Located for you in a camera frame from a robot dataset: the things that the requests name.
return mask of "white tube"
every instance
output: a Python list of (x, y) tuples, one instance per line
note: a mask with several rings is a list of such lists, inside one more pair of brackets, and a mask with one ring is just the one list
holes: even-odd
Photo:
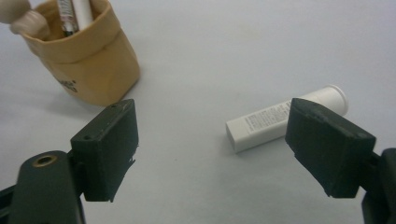
[(78, 29), (81, 31), (92, 22), (92, 12), (89, 0), (73, 0), (73, 7), (76, 13)]
[[(344, 116), (347, 98), (336, 86), (329, 85), (299, 98), (326, 106)], [(266, 143), (286, 134), (291, 100), (226, 122), (226, 131), (234, 152)]]
[(78, 31), (75, 12), (71, 0), (58, 0), (59, 15), (64, 23), (62, 28), (65, 36), (73, 35)]

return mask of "brown paper pouch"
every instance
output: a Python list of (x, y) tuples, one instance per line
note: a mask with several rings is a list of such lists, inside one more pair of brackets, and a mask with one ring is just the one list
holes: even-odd
[(50, 0), (35, 10), (50, 28), (45, 40), (23, 35), (29, 49), (70, 94), (93, 105), (111, 105), (136, 83), (139, 65), (107, 0), (91, 0), (94, 21), (64, 37), (58, 5)]

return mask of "pen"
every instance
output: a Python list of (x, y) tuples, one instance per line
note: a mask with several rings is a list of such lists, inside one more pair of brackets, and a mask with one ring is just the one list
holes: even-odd
[(78, 29), (83, 30), (92, 22), (90, 0), (72, 0), (76, 13)]
[(58, 0), (59, 14), (61, 21), (64, 23), (64, 35), (70, 36), (78, 31), (75, 13), (71, 0)]

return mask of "white table surface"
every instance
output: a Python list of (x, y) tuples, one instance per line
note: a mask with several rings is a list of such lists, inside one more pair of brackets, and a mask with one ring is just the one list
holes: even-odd
[[(282, 138), (234, 154), (225, 122), (334, 84), (375, 152), (396, 147), (395, 1), (111, 3), (142, 70), (125, 97), (140, 147), (114, 203), (83, 200), (87, 223), (363, 223), (364, 190), (328, 198)], [(68, 95), (7, 25), (0, 36), (4, 189), (103, 108)]]

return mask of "white cap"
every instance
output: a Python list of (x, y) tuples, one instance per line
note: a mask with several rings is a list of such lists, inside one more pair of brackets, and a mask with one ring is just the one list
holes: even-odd
[(324, 105), (341, 116), (344, 116), (348, 110), (346, 95), (334, 85), (328, 85), (321, 90), (310, 92), (298, 98)]

